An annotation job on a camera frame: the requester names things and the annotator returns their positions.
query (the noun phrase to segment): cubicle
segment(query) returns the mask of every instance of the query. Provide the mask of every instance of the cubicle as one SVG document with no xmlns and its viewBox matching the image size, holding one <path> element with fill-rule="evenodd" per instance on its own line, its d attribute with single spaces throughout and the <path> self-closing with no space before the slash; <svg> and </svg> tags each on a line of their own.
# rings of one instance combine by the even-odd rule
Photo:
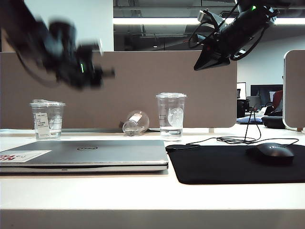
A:
<svg viewBox="0 0 305 229">
<path fill-rule="evenodd" d="M 194 71 L 199 51 L 105 52 L 95 64 L 115 70 L 101 88 L 81 91 L 61 83 L 48 88 L 33 80 L 13 52 L 1 53 L 1 128 L 33 128 L 29 103 L 46 99 L 66 103 L 63 128 L 119 128 L 132 110 L 143 110 L 158 127 L 155 95 L 187 94 L 184 127 L 231 127 L 236 122 L 237 64 Z M 39 77 L 55 81 L 32 62 Z"/>
</svg>

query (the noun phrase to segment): ceiling light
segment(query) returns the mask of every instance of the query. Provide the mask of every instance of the ceiling light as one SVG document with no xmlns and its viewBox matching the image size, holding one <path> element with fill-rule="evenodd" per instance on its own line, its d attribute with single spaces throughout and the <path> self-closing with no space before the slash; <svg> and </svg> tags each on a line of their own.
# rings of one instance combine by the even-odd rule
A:
<svg viewBox="0 0 305 229">
<path fill-rule="evenodd" d="M 234 18 L 227 18 L 230 24 Z M 198 25 L 197 18 L 113 18 L 115 25 Z M 277 25 L 303 25 L 305 18 L 277 18 Z"/>
<path fill-rule="evenodd" d="M 197 18 L 113 18 L 115 25 L 198 25 Z"/>
<path fill-rule="evenodd" d="M 305 18 L 277 18 L 275 20 L 277 25 L 303 25 Z"/>
</svg>

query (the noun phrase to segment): monitor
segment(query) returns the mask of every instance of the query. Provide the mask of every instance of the monitor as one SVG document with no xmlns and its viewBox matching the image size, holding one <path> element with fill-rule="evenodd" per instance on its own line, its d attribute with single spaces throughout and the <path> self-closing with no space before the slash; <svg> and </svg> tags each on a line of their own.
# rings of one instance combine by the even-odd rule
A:
<svg viewBox="0 0 305 229">
<path fill-rule="evenodd" d="M 246 82 L 237 83 L 237 99 L 246 99 Z"/>
<path fill-rule="evenodd" d="M 251 85 L 251 96 L 260 96 L 261 105 L 265 106 L 267 103 L 272 102 L 273 92 L 278 92 L 282 89 L 282 84 Z"/>
</svg>

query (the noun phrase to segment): robotic arm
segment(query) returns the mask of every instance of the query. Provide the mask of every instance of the robotic arm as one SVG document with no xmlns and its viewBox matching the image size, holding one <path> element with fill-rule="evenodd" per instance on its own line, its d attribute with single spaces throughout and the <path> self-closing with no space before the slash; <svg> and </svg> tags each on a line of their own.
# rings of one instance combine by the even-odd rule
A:
<svg viewBox="0 0 305 229">
<path fill-rule="evenodd" d="M 23 0 L 0 0 L 0 27 L 19 59 L 32 59 L 40 67 L 56 74 L 57 81 L 72 87 L 100 86 L 103 71 L 92 64 L 92 50 L 98 44 L 75 46 L 76 29 L 55 21 L 49 29 L 37 21 Z"/>
<path fill-rule="evenodd" d="M 279 14 L 272 7 L 290 8 L 293 6 L 304 7 L 305 0 L 235 0 L 236 5 L 231 13 L 238 7 L 240 14 L 235 20 L 226 24 L 220 16 L 209 12 L 200 11 L 198 20 L 201 25 L 211 24 L 214 31 L 209 36 L 193 33 L 189 40 L 196 42 L 191 47 L 203 46 L 203 50 L 194 66 L 195 70 L 213 68 L 230 64 L 230 60 L 237 61 L 248 55 L 258 44 L 265 30 L 272 24 Z M 242 48 L 254 38 L 259 31 L 260 37 L 252 47 L 242 52 Z"/>
</svg>

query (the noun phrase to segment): black cable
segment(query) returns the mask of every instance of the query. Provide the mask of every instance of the black cable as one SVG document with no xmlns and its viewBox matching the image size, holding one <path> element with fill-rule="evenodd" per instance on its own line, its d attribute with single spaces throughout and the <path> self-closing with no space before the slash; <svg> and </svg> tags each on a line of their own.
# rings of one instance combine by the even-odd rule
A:
<svg viewBox="0 0 305 229">
<path fill-rule="evenodd" d="M 188 45 L 189 45 L 189 48 L 190 49 L 194 49 L 198 46 L 198 44 L 194 45 L 194 46 L 191 46 L 191 39 L 192 37 L 195 35 L 195 33 L 197 32 L 197 30 L 200 28 L 200 26 L 202 26 L 203 24 L 206 24 L 208 21 L 203 21 L 200 23 L 200 25 L 197 26 L 197 28 L 195 29 L 195 31 L 191 34 L 189 40 L 187 41 L 188 42 Z"/>
<path fill-rule="evenodd" d="M 230 57 L 230 60 L 232 61 L 239 61 L 241 60 L 242 58 L 246 57 L 247 55 L 250 54 L 250 52 L 257 46 L 257 44 L 259 43 L 259 41 L 261 40 L 261 38 L 263 37 L 266 29 L 268 28 L 268 26 L 265 26 L 261 32 L 261 35 L 260 37 L 257 39 L 257 41 L 251 46 L 250 49 L 248 49 L 244 54 L 238 56 L 238 57 Z"/>
<path fill-rule="evenodd" d="M 299 139 L 297 139 L 297 138 L 267 138 L 267 139 L 260 140 L 261 137 L 262 137 L 262 132 L 261 132 L 257 123 L 256 123 L 256 127 L 259 131 L 259 137 L 258 138 L 247 137 L 248 127 L 249 127 L 249 124 L 250 124 L 252 112 L 253 112 L 253 115 L 254 115 L 254 121 L 256 122 L 254 106 L 253 106 L 252 109 L 251 109 L 251 112 L 250 112 L 249 120 L 248 120 L 248 123 L 247 123 L 247 129 L 246 129 L 246 133 L 245 133 L 244 136 L 242 136 L 242 137 L 241 136 L 210 137 L 210 138 L 202 140 L 202 141 L 187 143 L 186 145 L 191 146 L 195 143 L 201 143 L 201 142 L 205 142 L 205 141 L 208 141 L 208 140 L 211 140 L 211 139 L 216 139 L 219 142 L 224 142 L 224 143 L 230 144 L 230 145 L 237 145 L 237 144 L 250 145 L 250 144 L 255 144 L 255 143 L 259 143 L 259 142 L 267 141 L 267 140 L 295 140 L 293 143 L 285 145 L 285 146 L 290 146 L 290 145 L 292 145 L 294 143 L 297 143 L 299 141 Z M 200 146 L 201 145 L 194 145 L 193 147 L 176 148 L 175 150 L 193 149 L 193 148 L 198 148 Z"/>
<path fill-rule="evenodd" d="M 59 85 L 59 83 L 57 81 L 51 81 L 51 80 L 45 80 L 40 78 L 37 74 L 35 74 L 34 72 L 31 71 L 31 69 L 29 69 L 29 67 L 25 64 L 24 60 L 22 59 L 21 55 L 19 52 L 17 52 L 17 57 L 20 61 L 20 63 L 22 64 L 24 70 L 30 75 L 30 77 L 32 77 L 35 81 L 39 82 L 40 84 L 42 84 L 45 87 L 49 87 L 49 88 L 54 88 L 57 87 Z"/>
</svg>

